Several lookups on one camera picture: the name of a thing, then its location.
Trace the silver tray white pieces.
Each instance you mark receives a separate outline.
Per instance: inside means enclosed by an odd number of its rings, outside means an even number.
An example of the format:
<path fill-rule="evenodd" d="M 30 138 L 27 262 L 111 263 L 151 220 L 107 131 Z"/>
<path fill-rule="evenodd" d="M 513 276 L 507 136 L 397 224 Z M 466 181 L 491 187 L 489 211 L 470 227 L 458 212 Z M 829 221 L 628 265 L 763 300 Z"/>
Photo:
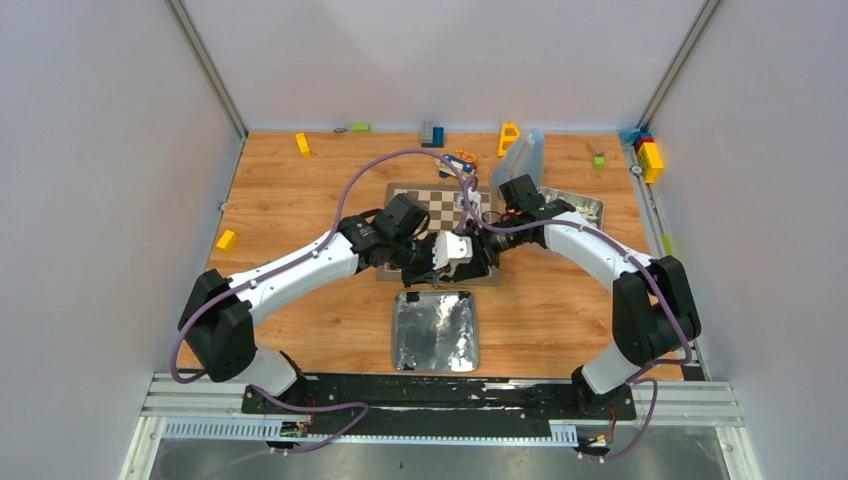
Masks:
<path fill-rule="evenodd" d="M 600 199 L 544 186 L 540 186 L 538 191 L 548 202 L 555 199 L 566 201 L 593 227 L 602 228 L 604 203 Z"/>

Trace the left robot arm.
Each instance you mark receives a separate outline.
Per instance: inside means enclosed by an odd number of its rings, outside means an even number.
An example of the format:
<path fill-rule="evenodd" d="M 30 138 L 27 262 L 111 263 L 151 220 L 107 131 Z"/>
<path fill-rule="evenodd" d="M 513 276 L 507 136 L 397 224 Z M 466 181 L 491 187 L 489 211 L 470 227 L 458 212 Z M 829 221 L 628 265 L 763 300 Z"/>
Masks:
<path fill-rule="evenodd" d="M 370 267 L 409 267 L 414 279 L 432 274 L 432 245 L 420 237 L 429 220 L 425 205 L 397 194 L 385 208 L 341 218 L 318 240 L 261 268 L 229 278 L 208 270 L 192 287 L 177 343 L 189 347 L 209 380 L 253 384 L 279 411 L 296 412 L 306 400 L 301 372 L 285 354 L 260 345 L 255 328 L 298 298 Z"/>

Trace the silver tray black pieces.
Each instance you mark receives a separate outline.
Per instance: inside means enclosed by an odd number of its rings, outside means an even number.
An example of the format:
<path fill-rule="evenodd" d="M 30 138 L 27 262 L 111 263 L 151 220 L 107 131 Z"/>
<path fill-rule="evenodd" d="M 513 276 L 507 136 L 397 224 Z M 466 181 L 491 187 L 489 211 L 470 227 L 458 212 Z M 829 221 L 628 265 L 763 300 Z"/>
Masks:
<path fill-rule="evenodd" d="M 467 290 L 398 294 L 392 312 L 392 362 L 398 371 L 475 371 L 480 365 L 480 340 L 473 294 Z"/>

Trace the colourful toy car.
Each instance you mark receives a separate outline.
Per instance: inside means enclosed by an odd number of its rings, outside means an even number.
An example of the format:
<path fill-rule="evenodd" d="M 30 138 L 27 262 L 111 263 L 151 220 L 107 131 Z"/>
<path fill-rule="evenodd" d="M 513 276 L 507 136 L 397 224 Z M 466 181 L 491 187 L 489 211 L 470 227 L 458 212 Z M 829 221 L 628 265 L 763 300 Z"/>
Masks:
<path fill-rule="evenodd" d="M 438 175 L 441 178 L 450 176 L 455 177 L 454 172 L 446 165 L 449 162 L 460 173 L 462 179 L 467 179 L 469 176 L 476 173 L 478 169 L 477 157 L 475 154 L 466 150 L 455 150 L 453 153 L 443 153 L 444 162 L 436 161 L 438 167 Z"/>

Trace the translucent blue plastic container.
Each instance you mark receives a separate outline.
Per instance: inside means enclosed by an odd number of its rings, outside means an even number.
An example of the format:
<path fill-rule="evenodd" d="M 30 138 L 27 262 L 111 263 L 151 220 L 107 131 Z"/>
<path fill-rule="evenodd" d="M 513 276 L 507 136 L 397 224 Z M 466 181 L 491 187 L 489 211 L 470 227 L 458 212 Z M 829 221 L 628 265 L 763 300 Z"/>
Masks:
<path fill-rule="evenodd" d="M 539 187 L 544 174 L 544 150 L 545 136 L 541 130 L 533 128 L 522 133 L 490 175 L 490 184 L 498 188 L 509 180 L 527 174 Z"/>

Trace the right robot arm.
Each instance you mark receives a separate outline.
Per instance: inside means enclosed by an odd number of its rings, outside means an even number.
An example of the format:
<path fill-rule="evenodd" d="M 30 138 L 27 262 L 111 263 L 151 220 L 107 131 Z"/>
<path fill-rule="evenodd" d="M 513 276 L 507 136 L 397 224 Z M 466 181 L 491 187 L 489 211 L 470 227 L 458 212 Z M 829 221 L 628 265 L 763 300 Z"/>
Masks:
<path fill-rule="evenodd" d="M 682 350 L 682 365 L 692 360 L 691 343 L 702 325 L 680 260 L 625 246 L 567 201 L 547 200 L 528 175 L 501 185 L 507 210 L 489 223 L 473 207 L 474 182 L 469 178 L 461 188 L 460 225 L 437 238 L 435 268 L 451 268 L 453 282 L 482 277 L 499 265 L 501 253 L 535 244 L 572 261 L 611 295 L 612 341 L 572 375 L 577 413 L 598 416 L 609 407 L 612 391 L 669 363 L 673 351 Z"/>

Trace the wooden chessboard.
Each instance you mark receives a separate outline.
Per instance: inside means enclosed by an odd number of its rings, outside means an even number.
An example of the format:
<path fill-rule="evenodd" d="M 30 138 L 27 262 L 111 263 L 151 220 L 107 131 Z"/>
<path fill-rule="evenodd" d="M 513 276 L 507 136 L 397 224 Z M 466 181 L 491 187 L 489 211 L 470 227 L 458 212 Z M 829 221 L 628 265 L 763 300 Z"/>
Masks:
<path fill-rule="evenodd" d="M 484 220 L 493 223 L 500 219 L 501 202 L 494 187 L 480 186 L 481 213 Z M 424 183 L 389 183 L 385 195 L 385 204 L 388 205 L 397 194 L 407 194 L 417 199 L 430 210 L 429 232 L 448 231 L 456 227 L 461 217 L 460 187 L 456 184 L 424 184 Z M 397 269 L 387 266 L 377 268 L 376 280 L 383 282 L 401 282 L 401 274 Z M 460 285 L 497 287 L 501 283 L 500 272 L 493 267 L 489 275 L 482 278 L 470 279 L 460 282 Z"/>

